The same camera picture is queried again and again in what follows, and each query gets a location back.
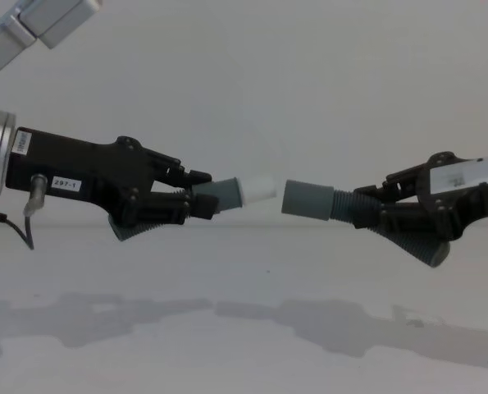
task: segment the gray plastic cap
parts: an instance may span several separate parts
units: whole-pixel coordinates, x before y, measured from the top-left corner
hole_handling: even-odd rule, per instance
[[[238,178],[226,181],[204,183],[193,186],[193,192],[200,195],[212,195],[219,199],[218,212],[243,206]]]
[[[285,183],[282,213],[328,221],[333,209],[335,189],[298,181]]]

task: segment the white table surface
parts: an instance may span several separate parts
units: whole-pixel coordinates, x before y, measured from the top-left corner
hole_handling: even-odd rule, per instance
[[[488,228],[0,228],[0,394],[488,393]]]

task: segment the white label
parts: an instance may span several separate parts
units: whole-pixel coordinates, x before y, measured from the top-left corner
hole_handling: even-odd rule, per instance
[[[12,147],[13,153],[27,155],[29,152],[30,140],[32,139],[32,134],[26,131],[18,131],[16,135],[16,140],[14,141],[14,146]]]
[[[488,158],[432,168],[430,183],[432,195],[488,184]]]
[[[78,192],[81,189],[81,181],[55,176],[52,179],[52,188]]]

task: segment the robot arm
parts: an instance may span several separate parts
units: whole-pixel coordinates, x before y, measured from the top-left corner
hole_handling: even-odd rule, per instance
[[[415,196],[417,202],[402,202]],[[287,181],[282,212],[369,228],[438,267],[451,241],[488,218],[488,158],[437,153],[420,166],[389,175],[381,188],[362,187],[353,193]]]
[[[20,0],[0,18],[0,70],[37,40],[55,48],[101,6],[102,0]]]
[[[210,174],[187,172],[179,159],[146,149],[130,137],[100,145],[15,130],[15,123],[16,117],[0,112],[0,193],[3,185],[30,192],[25,206],[28,233],[30,217],[43,207],[46,195],[103,208],[120,241],[166,224],[182,225],[191,217],[210,220],[221,211],[276,196],[268,177],[213,182]],[[178,191],[153,191],[154,182]],[[0,222],[11,224],[1,213]]]

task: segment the sticker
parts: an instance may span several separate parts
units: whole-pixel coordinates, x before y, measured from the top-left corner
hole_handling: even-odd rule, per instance
[[[81,181],[55,176],[52,179],[52,188],[79,192],[81,189]]]
[[[32,140],[32,134],[26,131],[18,131],[14,146],[12,147],[13,153],[22,154],[24,156],[29,152],[30,140]]]
[[[435,167],[430,171],[432,195],[471,189],[482,184],[488,184],[488,158]]]

